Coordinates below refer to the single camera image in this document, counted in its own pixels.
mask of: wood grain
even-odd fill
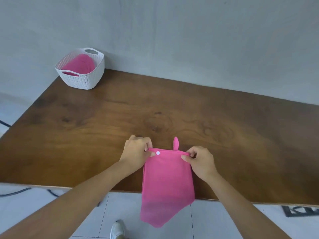
[[[0,182],[74,187],[118,161],[131,134],[207,147],[252,202],[319,205],[319,107],[106,70],[92,90],[58,77],[0,139]],[[142,169],[114,190],[140,192]],[[196,175],[196,198],[216,196]]]

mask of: pink cloth in basket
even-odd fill
[[[84,53],[79,54],[69,63],[62,67],[62,69],[67,69],[70,71],[77,72],[79,74],[88,74],[95,69],[94,61],[92,58]],[[69,76],[78,76],[77,74],[71,72],[63,72]]]
[[[150,148],[155,156],[144,164],[141,220],[159,228],[194,199],[194,185],[190,164],[178,151],[174,138],[173,150]]]

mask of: hand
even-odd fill
[[[148,151],[148,149],[152,147],[153,145],[150,138],[137,138],[132,135],[125,142],[120,161],[128,164],[130,172],[134,173],[136,170],[143,167],[147,158],[155,156],[154,152]]]
[[[207,148],[192,147],[187,152],[190,153],[190,157],[182,155],[181,158],[192,166],[194,173],[202,180],[207,182],[209,178],[218,175],[214,157]]]

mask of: basket handle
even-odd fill
[[[74,72],[74,71],[71,71],[71,70],[68,70],[68,69],[59,69],[59,71],[72,73],[72,74],[75,74],[75,75],[78,75],[78,76],[81,75],[81,74],[79,74],[79,73],[77,73],[77,72]]]
[[[94,54],[94,55],[99,55],[99,51],[97,51],[96,49],[94,49],[94,48],[84,48],[84,51],[86,52],[86,53],[88,53],[86,50],[87,49],[89,49],[89,50],[93,50],[93,51],[95,51],[95,52],[97,52],[97,54],[95,54],[95,53],[90,53],[90,54]]]

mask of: foot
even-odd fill
[[[110,239],[116,239],[118,236],[125,236],[125,228],[123,221],[116,221],[112,226]]]

